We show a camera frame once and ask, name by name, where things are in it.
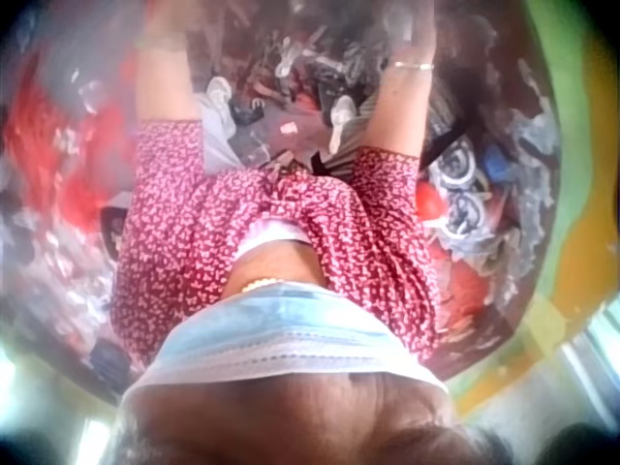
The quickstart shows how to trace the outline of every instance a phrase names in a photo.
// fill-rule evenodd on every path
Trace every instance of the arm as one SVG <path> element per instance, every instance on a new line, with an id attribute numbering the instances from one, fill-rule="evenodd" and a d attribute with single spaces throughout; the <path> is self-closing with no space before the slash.
<path id="1" fill-rule="evenodd" d="M 432 63 L 436 29 L 434 0 L 418 0 L 409 40 L 392 38 L 393 53 L 381 79 L 377 106 L 366 130 L 365 144 L 419 157 L 424 141 L 432 72 L 396 68 L 395 62 Z"/>
<path id="2" fill-rule="evenodd" d="M 150 357 L 185 310 L 183 273 L 193 209 L 205 181 L 202 124 L 172 0 L 155 2 L 140 41 L 136 186 L 123 231 L 111 322 L 132 353 Z"/>
<path id="3" fill-rule="evenodd" d="M 434 16 L 431 7 L 422 18 L 421 39 L 416 46 L 402 45 L 394 61 L 432 63 Z M 432 73 L 388 67 L 382 76 L 379 97 L 359 150 L 352 187 L 370 221 L 376 244 L 376 260 L 388 276 L 377 280 L 377 295 L 392 307 L 380 317 L 414 352 L 426 357 L 436 340 L 433 325 L 438 289 L 424 231 L 416 209 L 419 155 L 424 141 Z M 392 316 L 405 314 L 402 319 Z"/>
<path id="4" fill-rule="evenodd" d="M 139 121 L 200 120 L 187 58 L 188 2 L 153 3 L 139 39 L 136 111 Z"/>

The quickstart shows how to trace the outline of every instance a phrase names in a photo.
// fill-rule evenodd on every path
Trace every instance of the hand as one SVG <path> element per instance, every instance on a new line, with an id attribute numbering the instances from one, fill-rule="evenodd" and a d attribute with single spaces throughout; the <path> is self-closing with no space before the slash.
<path id="1" fill-rule="evenodd" d="M 391 61 L 432 63 L 437 46 L 434 0 L 400 0 L 388 6 Z"/>
<path id="2" fill-rule="evenodd" d="M 147 0 L 146 32 L 188 32 L 200 29 L 206 21 L 201 0 Z"/>

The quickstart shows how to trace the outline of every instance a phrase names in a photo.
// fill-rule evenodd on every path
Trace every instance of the white shoe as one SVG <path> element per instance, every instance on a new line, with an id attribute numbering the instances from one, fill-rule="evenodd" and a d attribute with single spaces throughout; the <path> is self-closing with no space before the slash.
<path id="1" fill-rule="evenodd" d="M 331 108 L 331 125 L 333 126 L 331 140 L 329 141 L 329 153 L 331 155 L 338 153 L 345 125 L 355 118 L 356 114 L 356 104 L 348 95 L 340 97 Z"/>
<path id="2" fill-rule="evenodd" d="M 233 88 L 223 77 L 214 77 L 206 87 L 206 92 L 198 94 L 199 102 L 210 109 L 215 109 L 222 118 L 222 128 L 227 140 L 236 133 L 236 124 L 229 107 L 232 97 Z"/>

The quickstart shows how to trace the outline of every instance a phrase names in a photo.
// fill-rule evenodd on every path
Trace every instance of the bangle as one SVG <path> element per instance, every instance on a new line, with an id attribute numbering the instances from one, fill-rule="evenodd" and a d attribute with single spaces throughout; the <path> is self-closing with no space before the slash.
<path id="1" fill-rule="evenodd" d="M 136 40 L 137 49 L 158 48 L 169 51 L 180 51 L 187 48 L 187 37 L 183 33 L 145 34 Z"/>
<path id="2" fill-rule="evenodd" d="M 391 64 L 394 68 L 407 68 L 408 70 L 416 71 L 433 71 L 435 65 L 432 63 L 407 63 L 405 61 L 395 61 Z"/>

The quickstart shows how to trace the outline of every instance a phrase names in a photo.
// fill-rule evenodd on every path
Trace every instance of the surgical mask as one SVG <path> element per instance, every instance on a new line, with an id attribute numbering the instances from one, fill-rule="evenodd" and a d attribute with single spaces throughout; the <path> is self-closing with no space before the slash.
<path id="1" fill-rule="evenodd" d="M 285 282 L 221 300 L 178 325 L 125 398 L 146 386 L 293 373 L 391 373 L 447 390 L 372 314 L 318 286 Z"/>

